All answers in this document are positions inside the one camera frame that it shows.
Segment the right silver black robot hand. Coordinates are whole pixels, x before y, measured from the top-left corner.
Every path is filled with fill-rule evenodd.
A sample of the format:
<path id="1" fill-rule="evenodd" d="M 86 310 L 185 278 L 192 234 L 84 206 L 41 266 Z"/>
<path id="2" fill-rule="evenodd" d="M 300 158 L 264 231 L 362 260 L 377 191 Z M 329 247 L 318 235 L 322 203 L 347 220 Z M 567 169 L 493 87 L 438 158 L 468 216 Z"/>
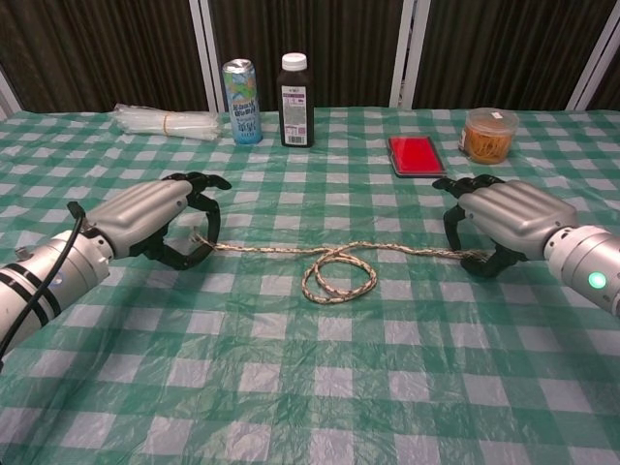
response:
<path id="1" fill-rule="evenodd" d="M 441 177 L 432 187 L 457 199 L 443 216 L 453 251 L 461 249 L 458 224 L 465 219 L 495 243 L 495 252 L 489 258 L 461 260 L 461 266 L 479 278 L 495 278 L 519 262 L 542 261 L 550 238 L 564 228 L 577 226 L 572 205 L 524 181 L 481 174 L 456 180 Z"/>

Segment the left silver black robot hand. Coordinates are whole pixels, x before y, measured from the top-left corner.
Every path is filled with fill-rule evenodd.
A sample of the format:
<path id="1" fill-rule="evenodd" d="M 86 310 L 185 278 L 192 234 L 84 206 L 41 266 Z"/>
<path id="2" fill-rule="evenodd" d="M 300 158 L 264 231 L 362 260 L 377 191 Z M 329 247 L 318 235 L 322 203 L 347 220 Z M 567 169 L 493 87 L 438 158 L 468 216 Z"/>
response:
<path id="1" fill-rule="evenodd" d="M 232 185 L 219 175 L 191 171 L 128 188 L 85 214 L 74 242 L 77 253 L 93 267 L 139 255 L 175 270 L 195 267 L 214 249 L 220 231 L 219 204 L 203 194 L 211 187 L 229 190 Z M 186 207 L 202 212 L 207 220 L 206 242 L 188 255 L 165 243 L 170 222 Z"/>

